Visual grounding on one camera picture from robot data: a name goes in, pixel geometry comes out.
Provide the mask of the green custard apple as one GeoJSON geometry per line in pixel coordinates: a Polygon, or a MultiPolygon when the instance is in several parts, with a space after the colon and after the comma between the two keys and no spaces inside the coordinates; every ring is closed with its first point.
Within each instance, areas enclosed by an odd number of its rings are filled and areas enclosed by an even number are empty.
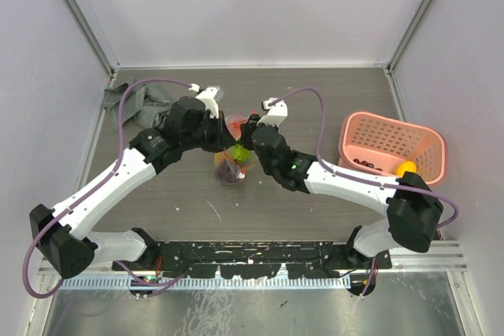
{"type": "Polygon", "coordinates": [[[229,155],[237,164],[245,164],[250,158],[250,151],[237,144],[229,149],[229,155]]]}

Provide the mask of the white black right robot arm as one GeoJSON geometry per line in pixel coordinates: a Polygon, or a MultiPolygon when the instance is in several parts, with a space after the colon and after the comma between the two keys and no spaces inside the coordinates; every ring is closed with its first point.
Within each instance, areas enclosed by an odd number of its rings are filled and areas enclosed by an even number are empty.
{"type": "Polygon", "coordinates": [[[418,174],[374,176],[329,164],[293,150],[278,128],[263,124],[258,115],[250,116],[240,131],[241,145],[256,153],[264,173],[284,189],[341,198],[382,216],[352,231],[343,249],[352,267],[368,268],[376,255],[393,248],[429,250],[443,206],[418,174]]]}

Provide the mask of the dark red grape bunch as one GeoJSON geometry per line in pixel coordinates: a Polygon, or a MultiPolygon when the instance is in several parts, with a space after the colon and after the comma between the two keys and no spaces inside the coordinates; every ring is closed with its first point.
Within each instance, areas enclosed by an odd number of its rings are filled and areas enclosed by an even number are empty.
{"type": "Polygon", "coordinates": [[[227,160],[222,160],[213,171],[213,177],[220,185],[237,184],[240,181],[239,174],[239,169],[227,160]]]}

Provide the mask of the watermelon slice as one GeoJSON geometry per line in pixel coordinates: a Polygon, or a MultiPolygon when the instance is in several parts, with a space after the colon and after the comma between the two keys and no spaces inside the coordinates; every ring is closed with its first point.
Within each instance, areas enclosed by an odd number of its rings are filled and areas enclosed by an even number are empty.
{"type": "Polygon", "coordinates": [[[247,122],[247,118],[240,115],[230,115],[225,118],[226,126],[235,140],[241,138],[241,125],[247,122]]]}

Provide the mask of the clear zip top bag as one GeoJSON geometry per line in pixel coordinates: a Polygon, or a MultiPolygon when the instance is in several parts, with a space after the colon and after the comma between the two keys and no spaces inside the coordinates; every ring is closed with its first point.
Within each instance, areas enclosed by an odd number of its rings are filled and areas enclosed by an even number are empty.
{"type": "Polygon", "coordinates": [[[245,116],[238,114],[225,117],[226,126],[236,140],[236,144],[214,155],[213,180],[217,184],[237,185],[246,178],[248,171],[258,164],[257,155],[240,143],[240,127],[246,121],[245,116]]]}

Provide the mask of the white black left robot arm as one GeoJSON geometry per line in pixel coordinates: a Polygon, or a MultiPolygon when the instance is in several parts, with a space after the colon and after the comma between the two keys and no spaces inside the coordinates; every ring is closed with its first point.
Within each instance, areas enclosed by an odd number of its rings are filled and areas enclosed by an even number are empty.
{"type": "Polygon", "coordinates": [[[218,153],[234,144],[222,112],[212,114],[200,99],[181,98],[161,125],[138,133],[116,162],[78,193],[52,208],[37,205],[31,210],[38,250],[63,279],[92,264],[116,260],[151,269],[158,260],[158,247],[144,230],[95,232],[95,224],[135,188],[178,162],[184,152],[218,153]]]}

